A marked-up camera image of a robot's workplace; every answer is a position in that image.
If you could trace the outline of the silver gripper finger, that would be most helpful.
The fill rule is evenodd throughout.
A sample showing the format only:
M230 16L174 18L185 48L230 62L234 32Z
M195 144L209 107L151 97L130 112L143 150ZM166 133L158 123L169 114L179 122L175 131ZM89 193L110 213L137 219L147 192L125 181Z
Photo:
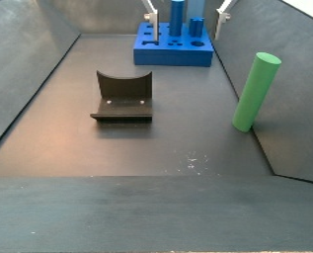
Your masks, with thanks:
M158 10L154 7L151 0L142 0L143 5L147 9L147 13L145 14L145 19L150 22L154 28L154 41L158 41Z
M231 14L230 10L238 0L225 0L221 7L217 9L217 23L215 23L215 31L214 31L214 40L219 38L222 25L230 20Z

